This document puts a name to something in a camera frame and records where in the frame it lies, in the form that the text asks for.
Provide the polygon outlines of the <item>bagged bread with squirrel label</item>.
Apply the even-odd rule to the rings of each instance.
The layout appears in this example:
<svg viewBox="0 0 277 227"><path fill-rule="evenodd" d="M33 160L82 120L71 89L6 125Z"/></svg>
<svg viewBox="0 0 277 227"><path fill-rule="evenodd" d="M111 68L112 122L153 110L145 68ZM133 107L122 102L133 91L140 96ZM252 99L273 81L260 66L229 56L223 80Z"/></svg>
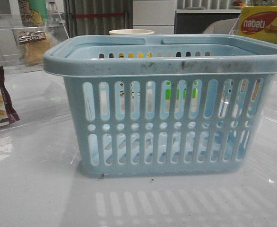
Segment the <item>bagged bread with squirrel label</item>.
<svg viewBox="0 0 277 227"><path fill-rule="evenodd" d="M51 36L45 31L23 31L17 36L20 60L26 66L43 62L43 54L53 47Z"/></svg>

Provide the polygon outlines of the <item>light blue plastic basket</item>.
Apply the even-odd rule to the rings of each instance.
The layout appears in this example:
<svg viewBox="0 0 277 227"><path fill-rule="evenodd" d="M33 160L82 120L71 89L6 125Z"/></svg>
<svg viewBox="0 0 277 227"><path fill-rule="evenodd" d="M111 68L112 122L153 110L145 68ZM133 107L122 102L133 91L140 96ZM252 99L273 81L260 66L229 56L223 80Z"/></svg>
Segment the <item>light blue plastic basket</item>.
<svg viewBox="0 0 277 227"><path fill-rule="evenodd" d="M236 35L83 35L43 55L63 77L82 167L92 175L241 167L277 44Z"/></svg>

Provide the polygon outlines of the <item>cream paper cup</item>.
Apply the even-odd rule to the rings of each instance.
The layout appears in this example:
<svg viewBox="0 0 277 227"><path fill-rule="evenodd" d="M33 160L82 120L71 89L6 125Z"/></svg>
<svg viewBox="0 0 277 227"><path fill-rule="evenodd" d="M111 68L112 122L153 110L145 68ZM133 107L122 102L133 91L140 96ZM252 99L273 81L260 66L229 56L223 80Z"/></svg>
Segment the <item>cream paper cup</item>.
<svg viewBox="0 0 277 227"><path fill-rule="evenodd" d="M146 29L116 29L109 31L109 35L153 35L153 30Z"/></svg>

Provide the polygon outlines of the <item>white cabinet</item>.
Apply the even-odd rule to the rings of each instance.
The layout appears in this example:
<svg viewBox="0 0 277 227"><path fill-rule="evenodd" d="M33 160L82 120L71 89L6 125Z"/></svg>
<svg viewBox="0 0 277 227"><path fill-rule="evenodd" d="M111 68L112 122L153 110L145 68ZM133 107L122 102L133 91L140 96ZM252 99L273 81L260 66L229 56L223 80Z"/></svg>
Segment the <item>white cabinet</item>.
<svg viewBox="0 0 277 227"><path fill-rule="evenodd" d="M155 34L173 34L175 0L134 0L133 28L152 30Z"/></svg>

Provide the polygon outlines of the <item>clear acrylic display shelf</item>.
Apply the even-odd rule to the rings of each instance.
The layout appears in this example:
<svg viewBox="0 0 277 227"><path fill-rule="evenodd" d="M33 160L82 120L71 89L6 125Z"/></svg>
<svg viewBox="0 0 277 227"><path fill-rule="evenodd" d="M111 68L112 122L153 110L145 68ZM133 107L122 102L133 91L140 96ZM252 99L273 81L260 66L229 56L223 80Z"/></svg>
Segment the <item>clear acrylic display shelf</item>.
<svg viewBox="0 0 277 227"><path fill-rule="evenodd" d="M9 95L10 75L40 71L43 68L43 63L26 66L21 62L17 36L23 31L45 31L51 36L53 46L68 37L62 12L48 11L44 26L24 26L20 14L0 14L0 67L4 68L5 87Z"/></svg>

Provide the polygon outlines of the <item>green cartoon snack bag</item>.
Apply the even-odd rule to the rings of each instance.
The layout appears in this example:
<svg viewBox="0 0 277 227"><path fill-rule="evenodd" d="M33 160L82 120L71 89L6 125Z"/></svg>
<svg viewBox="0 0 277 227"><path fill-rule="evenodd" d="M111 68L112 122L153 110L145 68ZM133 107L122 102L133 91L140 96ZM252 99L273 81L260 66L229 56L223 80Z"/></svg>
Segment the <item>green cartoon snack bag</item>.
<svg viewBox="0 0 277 227"><path fill-rule="evenodd" d="M18 7L24 26L44 26L47 19L45 0L18 0Z"/></svg>

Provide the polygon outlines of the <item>yellow nabati wafer box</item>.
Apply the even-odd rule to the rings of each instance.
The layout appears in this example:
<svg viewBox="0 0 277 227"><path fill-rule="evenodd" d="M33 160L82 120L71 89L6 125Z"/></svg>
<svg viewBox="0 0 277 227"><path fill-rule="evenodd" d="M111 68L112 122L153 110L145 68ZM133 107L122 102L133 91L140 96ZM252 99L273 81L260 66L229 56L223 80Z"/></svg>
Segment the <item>yellow nabati wafer box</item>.
<svg viewBox="0 0 277 227"><path fill-rule="evenodd" d="M277 6L243 7L235 33L277 44Z"/></svg>

